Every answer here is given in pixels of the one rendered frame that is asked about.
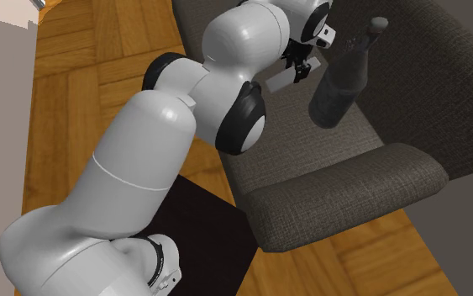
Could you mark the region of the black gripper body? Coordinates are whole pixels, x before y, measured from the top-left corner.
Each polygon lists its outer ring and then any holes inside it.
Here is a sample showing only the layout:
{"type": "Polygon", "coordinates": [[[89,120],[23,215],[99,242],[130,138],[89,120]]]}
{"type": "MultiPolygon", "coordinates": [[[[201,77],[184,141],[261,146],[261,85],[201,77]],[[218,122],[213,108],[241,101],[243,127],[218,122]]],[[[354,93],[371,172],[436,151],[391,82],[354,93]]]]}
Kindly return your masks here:
{"type": "Polygon", "coordinates": [[[291,56],[294,59],[293,65],[300,65],[307,59],[313,46],[310,44],[301,44],[293,39],[289,39],[286,47],[286,57],[291,56]]]}

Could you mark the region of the dark grey glass bottle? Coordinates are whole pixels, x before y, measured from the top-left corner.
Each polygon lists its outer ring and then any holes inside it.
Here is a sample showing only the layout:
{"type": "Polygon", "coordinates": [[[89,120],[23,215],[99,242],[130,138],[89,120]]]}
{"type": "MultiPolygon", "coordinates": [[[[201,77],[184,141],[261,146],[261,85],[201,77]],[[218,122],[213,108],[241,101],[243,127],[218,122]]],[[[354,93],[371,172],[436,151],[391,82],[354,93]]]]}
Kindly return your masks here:
{"type": "Polygon", "coordinates": [[[340,57],[331,61],[308,105],[310,119],[320,128],[332,129],[345,116],[368,82],[369,49],[388,26],[374,17],[365,33],[340,57]]]}

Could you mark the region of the grey-brown fabric sofa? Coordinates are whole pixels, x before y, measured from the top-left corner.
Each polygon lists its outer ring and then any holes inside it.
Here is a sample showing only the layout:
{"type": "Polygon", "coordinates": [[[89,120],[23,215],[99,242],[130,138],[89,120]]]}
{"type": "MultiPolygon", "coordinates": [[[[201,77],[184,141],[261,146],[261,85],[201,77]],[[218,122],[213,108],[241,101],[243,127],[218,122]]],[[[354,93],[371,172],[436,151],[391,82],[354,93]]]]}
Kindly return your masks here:
{"type": "Polygon", "coordinates": [[[473,173],[473,34],[434,0],[333,0],[321,66],[264,92],[257,143],[222,154],[235,203],[259,247],[284,252],[404,208],[473,173]],[[368,82],[339,124],[308,105],[325,67],[374,17],[389,24],[370,48],[368,82]]]}

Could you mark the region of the black robot stand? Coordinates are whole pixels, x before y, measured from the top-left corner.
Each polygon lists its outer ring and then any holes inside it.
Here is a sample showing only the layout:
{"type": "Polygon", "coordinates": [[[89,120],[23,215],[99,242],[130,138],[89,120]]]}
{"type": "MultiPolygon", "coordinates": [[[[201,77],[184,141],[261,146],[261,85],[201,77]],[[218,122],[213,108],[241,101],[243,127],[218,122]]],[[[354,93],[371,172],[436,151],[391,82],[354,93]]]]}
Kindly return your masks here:
{"type": "Polygon", "coordinates": [[[236,296],[257,242],[245,213],[179,176],[138,236],[176,243],[182,279],[168,296],[236,296]]]}

